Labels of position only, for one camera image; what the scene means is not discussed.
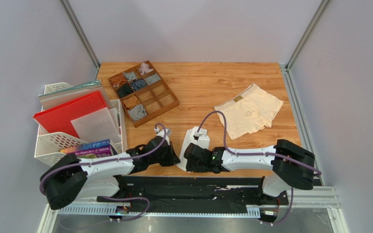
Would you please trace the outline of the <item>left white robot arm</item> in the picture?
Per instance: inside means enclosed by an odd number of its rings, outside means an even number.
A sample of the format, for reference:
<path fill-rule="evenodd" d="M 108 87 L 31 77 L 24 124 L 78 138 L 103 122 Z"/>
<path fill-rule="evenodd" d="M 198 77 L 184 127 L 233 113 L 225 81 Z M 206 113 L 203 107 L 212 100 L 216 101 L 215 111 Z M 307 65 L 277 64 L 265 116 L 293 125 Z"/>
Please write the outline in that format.
<path fill-rule="evenodd" d="M 153 164 L 174 166 L 179 163 L 168 136 L 156 136 L 147 144 L 109 157 L 84 159 L 74 153 L 66 154 L 40 177 L 39 190 L 50 208 L 58 210 L 81 198 L 115 195 L 118 185 L 114 185 L 113 191 L 94 187 L 95 182 L 105 178 L 145 171 Z"/>

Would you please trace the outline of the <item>white underwear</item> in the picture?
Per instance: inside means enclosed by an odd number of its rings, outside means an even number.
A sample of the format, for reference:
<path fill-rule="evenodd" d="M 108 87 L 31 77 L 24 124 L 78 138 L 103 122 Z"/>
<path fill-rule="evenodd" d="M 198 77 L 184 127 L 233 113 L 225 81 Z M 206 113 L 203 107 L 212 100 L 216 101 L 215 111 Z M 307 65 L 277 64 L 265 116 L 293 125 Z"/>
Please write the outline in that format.
<path fill-rule="evenodd" d="M 198 126 L 193 127 L 192 129 L 187 130 L 186 135 L 184 137 L 184 141 L 182 143 L 181 151 L 179 154 L 180 163 L 177 164 L 177 166 L 183 170 L 186 171 L 187 167 L 187 159 L 184 157 L 185 151 L 190 143 L 194 144 L 194 138 L 193 134 L 198 131 Z"/>

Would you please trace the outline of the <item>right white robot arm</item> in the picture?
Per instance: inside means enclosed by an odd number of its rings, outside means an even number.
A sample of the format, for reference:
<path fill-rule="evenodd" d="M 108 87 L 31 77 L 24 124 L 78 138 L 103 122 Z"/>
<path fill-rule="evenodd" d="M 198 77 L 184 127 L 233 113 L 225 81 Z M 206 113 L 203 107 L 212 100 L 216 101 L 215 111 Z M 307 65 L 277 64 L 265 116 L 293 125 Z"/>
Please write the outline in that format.
<path fill-rule="evenodd" d="M 215 147 L 208 150 L 190 143 L 184 153 L 188 172 L 230 172 L 242 169 L 271 170 L 259 184 L 260 193 L 277 197 L 283 191 L 296 188 L 311 190 L 315 176 L 321 173 L 314 167 L 315 155 L 285 139 L 276 145 L 258 149 L 230 149 Z"/>

